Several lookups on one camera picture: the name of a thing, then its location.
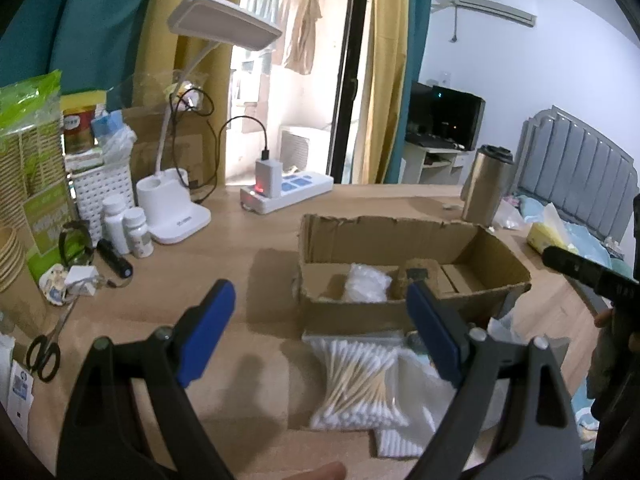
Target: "wooden desk surface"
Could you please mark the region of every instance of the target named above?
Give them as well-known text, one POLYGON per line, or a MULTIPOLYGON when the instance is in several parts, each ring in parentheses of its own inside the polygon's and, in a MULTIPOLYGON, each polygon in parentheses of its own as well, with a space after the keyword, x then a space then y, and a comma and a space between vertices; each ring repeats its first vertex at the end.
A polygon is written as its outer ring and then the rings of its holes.
MULTIPOLYGON (((134 261, 134 279, 121 290, 82 298, 60 337, 62 366, 49 384, 34 386, 30 445, 55 468, 65 407, 94 338, 116 343, 146 338, 159 325, 172 325, 187 306, 200 302, 218 278, 236 287, 236 313, 201 380, 188 397, 216 449, 235 475, 271 480, 343 460, 349 478, 404 478, 412 462, 372 458, 368 433, 304 430, 324 395, 322 370, 302 344, 292 298, 297 229, 304 213, 331 216, 426 215, 455 219, 459 187, 336 186, 326 195, 267 216, 244 211, 239 191, 214 193, 206 205, 211 224, 174 246, 134 261)), ((517 302, 515 327, 526 337, 568 336, 572 342, 562 373, 573 392, 585 376, 596 329, 568 282, 542 266, 519 232, 498 236, 522 259, 532 289, 517 302)), ((156 460, 171 465, 142 384, 135 384, 140 415, 156 460)))

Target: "human hand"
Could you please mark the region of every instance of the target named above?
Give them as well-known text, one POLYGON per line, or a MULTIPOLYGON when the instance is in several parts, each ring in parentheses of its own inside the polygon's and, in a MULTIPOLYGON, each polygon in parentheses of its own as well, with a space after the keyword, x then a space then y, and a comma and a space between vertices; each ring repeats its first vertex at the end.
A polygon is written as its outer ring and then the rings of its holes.
POLYGON ((331 462, 313 471, 299 473, 284 480, 344 480, 347 477, 347 468, 342 462, 331 462))
MULTIPOLYGON (((593 323, 597 328, 606 327, 613 318, 614 313, 613 308, 607 309, 605 312, 601 312, 595 318, 593 318, 593 323)), ((629 337, 629 350, 632 352, 640 353, 640 332, 634 332, 631 337, 629 337)))

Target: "black door frame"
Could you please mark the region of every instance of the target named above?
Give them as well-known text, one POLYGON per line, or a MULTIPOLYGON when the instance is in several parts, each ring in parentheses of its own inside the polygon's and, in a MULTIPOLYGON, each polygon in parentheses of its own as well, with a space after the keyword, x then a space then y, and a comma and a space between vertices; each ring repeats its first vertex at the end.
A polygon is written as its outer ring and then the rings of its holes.
POLYGON ((358 67, 362 47, 362 32, 367 0, 349 0, 342 35, 342 53, 335 92, 334 116, 331 127, 331 145, 327 160, 327 173, 336 184, 342 182, 344 159, 347 155, 353 102, 358 92, 358 67))

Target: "white desk lamp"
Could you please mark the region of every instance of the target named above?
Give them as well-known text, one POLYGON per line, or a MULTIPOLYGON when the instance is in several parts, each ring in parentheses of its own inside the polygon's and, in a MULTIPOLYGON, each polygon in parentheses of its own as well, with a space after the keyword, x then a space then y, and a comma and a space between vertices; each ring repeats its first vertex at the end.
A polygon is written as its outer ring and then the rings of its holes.
POLYGON ((164 141, 171 120, 171 103, 182 83, 199 62, 220 43, 262 50, 277 40, 282 32, 273 23, 241 9, 226 0, 182 0, 167 19, 174 34, 208 40, 202 51, 182 72, 164 111, 162 131, 156 157, 156 172, 136 184, 138 205, 145 210, 146 222, 155 241, 175 244, 202 229, 211 221, 211 212, 191 201, 187 171, 170 168, 162 171, 160 163, 164 141))

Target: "computer monitor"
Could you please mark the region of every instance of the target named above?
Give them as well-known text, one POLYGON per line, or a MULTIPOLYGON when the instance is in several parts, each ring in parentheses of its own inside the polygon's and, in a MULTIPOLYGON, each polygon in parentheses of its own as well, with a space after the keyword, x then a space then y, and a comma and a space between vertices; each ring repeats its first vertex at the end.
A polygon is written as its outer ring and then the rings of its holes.
POLYGON ((441 86, 412 83, 407 130, 433 134, 474 150, 484 114, 484 99, 441 86))

